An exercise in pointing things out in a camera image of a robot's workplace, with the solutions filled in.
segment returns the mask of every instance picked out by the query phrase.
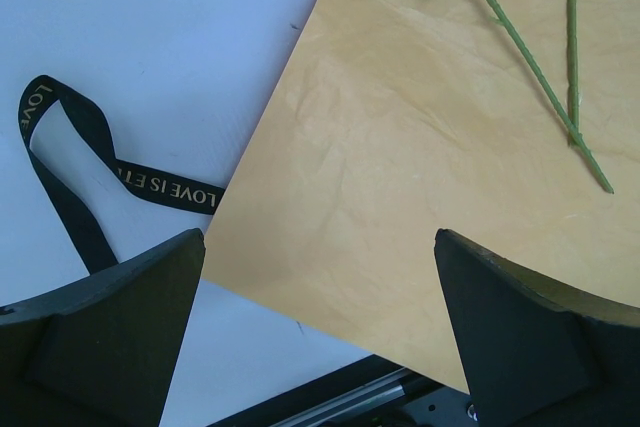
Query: wrapping paper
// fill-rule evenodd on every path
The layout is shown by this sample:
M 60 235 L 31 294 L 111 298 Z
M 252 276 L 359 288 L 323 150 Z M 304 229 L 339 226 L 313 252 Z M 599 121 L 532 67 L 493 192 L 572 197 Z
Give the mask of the wrapping paper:
M 566 0 L 499 0 L 562 99 Z M 451 228 L 640 306 L 640 0 L 579 0 L 604 193 L 484 0 L 318 0 L 206 235 L 204 278 L 466 390 Z

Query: black metal frame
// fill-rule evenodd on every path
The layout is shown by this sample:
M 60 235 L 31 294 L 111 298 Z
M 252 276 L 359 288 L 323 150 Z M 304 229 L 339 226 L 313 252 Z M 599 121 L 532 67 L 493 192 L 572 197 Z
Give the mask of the black metal frame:
M 452 231 L 438 232 L 435 256 L 481 426 L 637 424 L 640 309 Z M 0 309 L 0 425 L 157 426 L 203 258 L 202 233 L 187 231 Z M 398 369 L 372 356 L 211 427 L 272 425 Z M 405 402 L 439 387 L 410 372 L 401 382 Z

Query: white table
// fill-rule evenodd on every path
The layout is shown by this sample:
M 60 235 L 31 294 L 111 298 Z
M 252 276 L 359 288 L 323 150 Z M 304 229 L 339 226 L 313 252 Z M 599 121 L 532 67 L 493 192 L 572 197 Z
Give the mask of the white table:
M 87 275 L 19 135 L 32 78 L 96 102 L 120 158 L 226 186 L 314 1 L 0 0 L 0 305 Z M 128 194 L 59 106 L 33 149 L 121 261 L 210 221 Z M 162 425 L 207 425 L 366 355 L 201 282 Z

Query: black ribbon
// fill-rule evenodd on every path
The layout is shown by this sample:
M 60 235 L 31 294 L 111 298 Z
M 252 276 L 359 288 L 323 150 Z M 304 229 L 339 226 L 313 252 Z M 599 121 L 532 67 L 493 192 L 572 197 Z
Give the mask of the black ribbon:
M 213 215 L 224 189 L 118 159 L 100 108 L 67 85 L 41 75 L 29 83 L 20 99 L 20 131 L 33 169 L 89 273 L 116 265 L 116 256 L 87 206 L 31 151 L 31 136 L 38 121 L 58 100 L 80 137 L 130 193 L 156 204 Z

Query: gold lettering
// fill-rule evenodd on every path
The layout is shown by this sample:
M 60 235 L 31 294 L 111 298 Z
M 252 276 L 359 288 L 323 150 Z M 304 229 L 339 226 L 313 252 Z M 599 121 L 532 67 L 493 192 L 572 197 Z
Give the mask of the gold lettering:
M 171 192 L 169 194 L 171 197 L 180 197 L 180 184 L 171 182 Z
M 207 195 L 201 190 L 196 190 L 193 192 L 193 200 L 195 200 L 199 204 L 204 204 L 207 200 Z
M 185 187 L 184 188 L 184 190 L 182 191 L 182 194 L 180 195 L 180 198 L 183 199 L 185 195 L 189 199 L 189 202 L 193 202 L 193 199 L 191 198 L 191 191 L 189 190 L 189 187 Z
M 144 174 L 136 174 L 136 179 L 134 180 L 134 184 L 136 187 L 144 188 L 144 183 L 147 180 L 147 176 Z
M 39 85 L 36 88 L 36 93 L 35 94 L 31 94 L 31 97 L 29 97 L 29 99 L 27 100 L 27 102 L 29 102 L 29 105 L 31 107 L 36 107 L 38 105 L 40 105 L 40 103 L 44 100 L 44 97 L 42 96 L 42 94 L 39 94 L 38 91 L 42 89 L 45 92 L 53 92 L 49 87 L 47 87 L 46 85 Z
M 35 112 L 35 111 L 36 111 L 36 108 L 35 107 L 31 107 L 30 109 L 24 109 L 22 111 L 22 113 L 24 114 L 24 116 L 27 119 L 31 120 L 31 115 L 30 114 L 31 114 L 31 112 Z
M 40 102 L 42 102 L 43 99 L 44 97 L 42 97 L 42 94 L 31 94 L 31 97 L 29 97 L 29 100 L 27 100 L 27 102 L 29 102 L 29 105 L 31 107 L 35 107 L 37 105 L 40 105 Z

